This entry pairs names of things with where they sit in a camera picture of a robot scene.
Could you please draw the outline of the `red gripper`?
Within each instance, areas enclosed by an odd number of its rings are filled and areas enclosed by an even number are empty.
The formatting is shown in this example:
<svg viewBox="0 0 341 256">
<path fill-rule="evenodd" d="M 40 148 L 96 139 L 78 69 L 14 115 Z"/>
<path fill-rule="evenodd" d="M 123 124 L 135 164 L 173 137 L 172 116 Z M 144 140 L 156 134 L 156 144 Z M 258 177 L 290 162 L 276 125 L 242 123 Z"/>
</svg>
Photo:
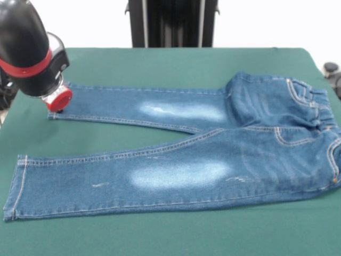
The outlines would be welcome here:
<svg viewBox="0 0 341 256">
<path fill-rule="evenodd" d="M 57 111 L 57 114 L 61 114 L 71 98 L 71 89 L 65 85 L 60 85 L 45 97 L 45 104 L 49 111 Z"/>
</svg>

